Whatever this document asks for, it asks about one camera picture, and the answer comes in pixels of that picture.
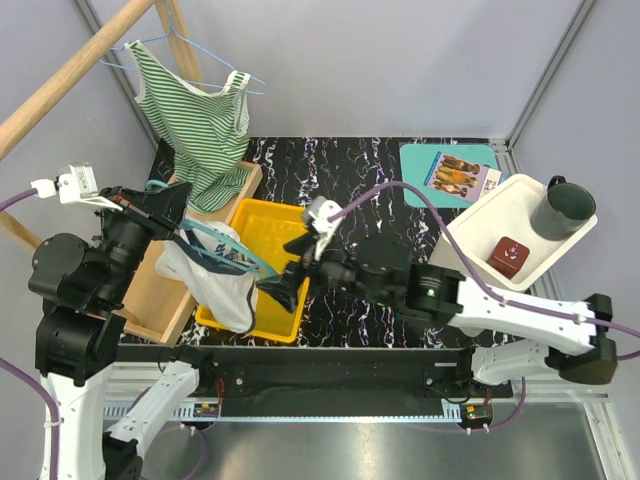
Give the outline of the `teal plastic hanger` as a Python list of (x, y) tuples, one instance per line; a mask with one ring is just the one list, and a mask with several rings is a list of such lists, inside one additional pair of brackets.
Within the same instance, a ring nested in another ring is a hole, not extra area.
[[(218, 229), (185, 217), (180, 230), (185, 233), (187, 238), (186, 253), (188, 255), (195, 254), (193, 262), (200, 264), (203, 268), (213, 267), (216, 269), (221, 267), (223, 274), (243, 275), (250, 273), (259, 279), (277, 275), (276, 270), (266, 261), (251, 252), (240, 241)], [(216, 248), (213, 250), (206, 248), (197, 236), (197, 232), (216, 240), (218, 242)]]

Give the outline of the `green striped tank top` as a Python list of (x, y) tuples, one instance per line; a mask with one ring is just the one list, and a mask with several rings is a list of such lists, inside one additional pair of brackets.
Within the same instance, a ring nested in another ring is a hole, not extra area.
[(240, 193), (249, 171), (240, 167), (249, 145), (246, 87), (251, 76), (232, 71), (207, 93), (177, 76), (139, 41), (125, 46), (140, 76), (135, 100), (174, 150), (174, 172), (192, 184), (189, 208), (206, 215)]

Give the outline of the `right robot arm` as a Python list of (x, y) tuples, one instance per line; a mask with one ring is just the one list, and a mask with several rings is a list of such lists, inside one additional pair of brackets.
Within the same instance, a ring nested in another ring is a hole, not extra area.
[(606, 385), (616, 372), (617, 348), (607, 336), (609, 297), (553, 301), (479, 284), (457, 270), (416, 263), (409, 248), (384, 237), (365, 238), (354, 250), (326, 248), (313, 230), (289, 241), (294, 255), (283, 272), (259, 281), (259, 289), (287, 311), (298, 305), (305, 280), (315, 286), (378, 303), (415, 327), (497, 330), (517, 341), (460, 352), (453, 381), (466, 396), (514, 377), (554, 371), (569, 382)]

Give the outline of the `white tank top navy trim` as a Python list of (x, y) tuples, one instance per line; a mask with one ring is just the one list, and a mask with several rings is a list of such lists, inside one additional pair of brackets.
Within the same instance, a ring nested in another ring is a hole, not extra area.
[[(220, 230), (239, 241), (237, 232), (228, 225), (208, 221), (204, 224)], [(218, 242), (201, 232), (197, 236), (208, 249), (215, 249)], [(194, 263), (195, 254), (186, 253), (187, 238), (179, 236), (162, 243), (163, 252), (155, 263), (156, 272), (167, 279), (182, 282), (197, 303), (208, 308), (215, 320), (235, 333), (247, 333), (255, 326), (258, 301), (256, 276), (223, 274), (221, 267), (203, 268)]]

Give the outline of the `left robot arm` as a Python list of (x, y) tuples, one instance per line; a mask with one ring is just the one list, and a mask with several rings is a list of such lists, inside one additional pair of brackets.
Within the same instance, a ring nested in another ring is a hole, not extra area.
[(138, 479), (148, 447), (190, 395), (215, 386), (211, 354), (174, 349), (161, 377), (109, 429), (103, 427), (124, 297), (151, 242), (172, 240), (191, 186), (100, 191), (101, 234), (91, 245), (56, 234), (35, 250), (29, 289), (43, 300), (35, 367), (47, 405), (44, 479)]

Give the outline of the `light blue wire hanger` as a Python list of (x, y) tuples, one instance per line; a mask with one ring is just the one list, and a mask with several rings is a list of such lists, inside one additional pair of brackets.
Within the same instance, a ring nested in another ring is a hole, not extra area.
[[(178, 20), (178, 14), (177, 14), (177, 10), (171, 6), (169, 6), (169, 1), (167, 1), (167, 7), (168, 7), (168, 25), (169, 25), (169, 33), (165, 33), (161, 36), (158, 37), (153, 37), (147, 40), (143, 40), (141, 41), (142, 43), (145, 42), (153, 42), (153, 41), (157, 41), (157, 40), (162, 40), (165, 38), (169, 38), (169, 37), (175, 37), (177, 39), (180, 39), (182, 42), (195, 47), (197, 50), (203, 52), (204, 54), (208, 55), (211, 58), (214, 58), (215, 60), (217, 60), (218, 62), (222, 63), (223, 65), (227, 66), (229, 69), (231, 69), (232, 71), (235, 71), (235, 68), (233, 67), (233, 65), (231, 65), (229, 62), (227, 62), (226, 60), (220, 58), (219, 56), (217, 56), (216, 54), (210, 52), (209, 50), (205, 49), (204, 47), (200, 46), (199, 44), (189, 40), (188, 38), (184, 37), (181, 33), (179, 33), (176, 24), (176, 20)], [(111, 48), (112, 51), (114, 52), (123, 52), (125, 50), (125, 47), (121, 47), (121, 48), (117, 48), (117, 47), (112, 47)], [(126, 67), (123, 65), (120, 65), (119, 63), (110, 63), (107, 62), (105, 60), (99, 60), (100, 63), (102, 63), (103, 65), (109, 66), (109, 67), (113, 67), (113, 68), (117, 68), (117, 69), (121, 69), (121, 70), (126, 70), (126, 71), (134, 71), (135, 68), (133, 67)], [(247, 90), (248, 94), (252, 94), (252, 95), (265, 95), (268, 92), (268, 85), (267, 83), (265, 83), (264, 81), (262, 81), (261, 79), (254, 77), (254, 76), (250, 76), (249, 80), (253, 80), (261, 85), (263, 85), (264, 89), (263, 91), (252, 91), (252, 90)], [(187, 80), (187, 82), (193, 84), (193, 85), (197, 85), (197, 86), (204, 86), (204, 87), (212, 87), (212, 88), (222, 88), (222, 86), (219, 85), (215, 85), (215, 84), (210, 84), (210, 83), (204, 83), (204, 82), (200, 82), (200, 81), (196, 81), (196, 80)]]

